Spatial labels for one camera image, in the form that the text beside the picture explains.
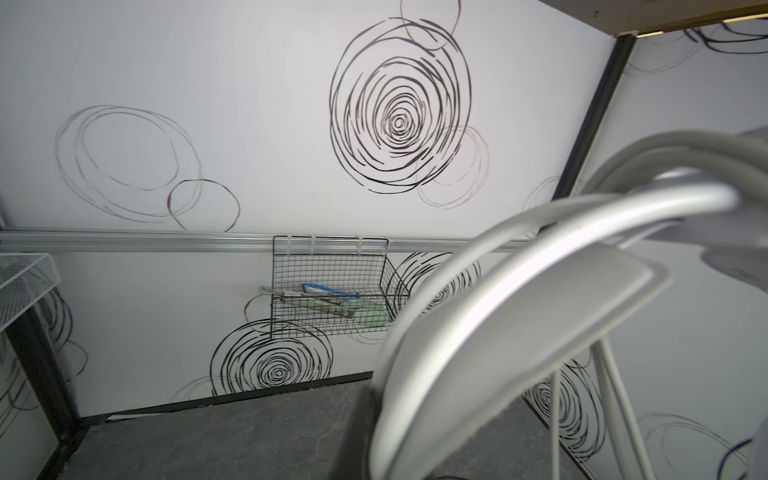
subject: black metal frame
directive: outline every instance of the black metal frame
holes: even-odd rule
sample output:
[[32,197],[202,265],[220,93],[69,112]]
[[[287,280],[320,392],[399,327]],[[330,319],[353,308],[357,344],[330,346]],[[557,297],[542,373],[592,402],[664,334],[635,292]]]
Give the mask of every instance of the black metal frame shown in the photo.
[[[598,128],[605,116],[611,98],[621,79],[636,38],[622,35],[617,38],[611,56],[603,72],[598,88],[594,93],[584,122],[568,157],[553,199],[571,194],[581,168],[584,166]],[[66,380],[56,362],[55,355],[34,309],[29,309],[22,317],[14,321],[5,330],[8,334],[18,361],[27,374],[28,381],[38,396],[51,427],[59,440],[59,445],[38,476],[38,480],[53,480],[58,477],[69,457],[77,450],[88,429],[103,423],[110,415],[140,415],[147,413],[177,412],[200,406],[219,405],[240,400],[258,398],[279,393],[295,392],[304,389],[329,386],[338,383],[355,382],[368,379],[371,372],[340,376],[315,382],[303,382],[288,386],[261,389],[252,392],[234,393],[225,396],[190,400],[146,409],[116,412],[82,418],[67,387]]]

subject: white mesh tray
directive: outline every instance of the white mesh tray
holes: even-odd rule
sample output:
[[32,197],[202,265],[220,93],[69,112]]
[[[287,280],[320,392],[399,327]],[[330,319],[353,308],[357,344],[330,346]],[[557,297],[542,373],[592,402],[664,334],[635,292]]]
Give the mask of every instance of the white mesh tray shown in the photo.
[[48,253],[0,253],[0,332],[58,285]]

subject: mesh shelf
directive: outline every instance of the mesh shelf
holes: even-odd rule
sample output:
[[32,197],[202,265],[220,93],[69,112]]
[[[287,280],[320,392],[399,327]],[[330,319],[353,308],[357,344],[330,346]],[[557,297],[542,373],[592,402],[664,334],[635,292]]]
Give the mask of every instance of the mesh shelf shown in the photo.
[[409,292],[388,245],[383,238],[275,237],[272,337],[389,329]]
[[58,282],[48,253],[0,253],[0,332]]

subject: cracked gray surface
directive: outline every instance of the cracked gray surface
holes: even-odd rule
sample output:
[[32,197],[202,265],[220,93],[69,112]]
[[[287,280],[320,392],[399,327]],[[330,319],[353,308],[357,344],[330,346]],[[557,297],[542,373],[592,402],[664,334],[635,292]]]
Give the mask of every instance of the cracked gray surface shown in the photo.
[[[61,480],[324,480],[361,383],[97,425]],[[438,469],[471,480],[549,478],[548,434],[514,402]],[[562,478],[584,478],[564,458]]]

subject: ceiling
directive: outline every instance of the ceiling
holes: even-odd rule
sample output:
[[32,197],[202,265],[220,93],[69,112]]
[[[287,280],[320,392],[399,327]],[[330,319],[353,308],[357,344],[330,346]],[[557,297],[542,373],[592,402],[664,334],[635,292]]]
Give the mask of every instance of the ceiling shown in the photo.
[[768,12],[766,0],[541,0],[611,35],[672,31]]

